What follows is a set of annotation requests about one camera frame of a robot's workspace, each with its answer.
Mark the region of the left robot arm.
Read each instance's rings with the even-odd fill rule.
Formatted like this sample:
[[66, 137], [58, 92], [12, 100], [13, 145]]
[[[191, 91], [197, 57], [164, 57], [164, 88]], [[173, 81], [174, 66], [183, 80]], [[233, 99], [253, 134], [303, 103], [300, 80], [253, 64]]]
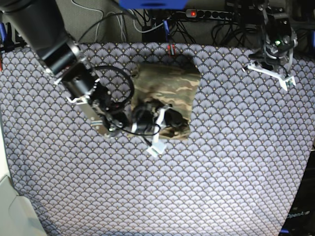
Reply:
[[280, 87], [288, 91], [295, 86], [293, 51], [298, 45], [297, 34], [289, 16], [282, 7], [271, 6], [268, 0], [235, 0], [234, 19], [242, 30], [246, 24], [257, 27], [259, 48], [249, 58], [251, 63], [243, 71], [255, 71], [279, 81]]

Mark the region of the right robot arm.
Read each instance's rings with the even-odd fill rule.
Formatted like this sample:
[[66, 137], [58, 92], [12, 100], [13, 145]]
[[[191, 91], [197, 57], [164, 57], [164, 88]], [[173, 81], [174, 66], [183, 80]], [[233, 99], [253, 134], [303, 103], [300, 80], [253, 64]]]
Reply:
[[[98, 135], [105, 139], [122, 132], [139, 136], [149, 145], [149, 153], [156, 156], [165, 150], [165, 144], [160, 141], [163, 130], [182, 131], [187, 126], [187, 120], [171, 104], [157, 100], [141, 101], [127, 117], [124, 109], [134, 97], [134, 79], [141, 74], [143, 66], [138, 65], [130, 74], [112, 65], [92, 66], [78, 40], [65, 29], [54, 0], [3, 0], [0, 11], [35, 52], [46, 73], [68, 91], [69, 102], [80, 108]], [[99, 70], [122, 75], [130, 89], [125, 100], [113, 101], [111, 91], [97, 75]]]

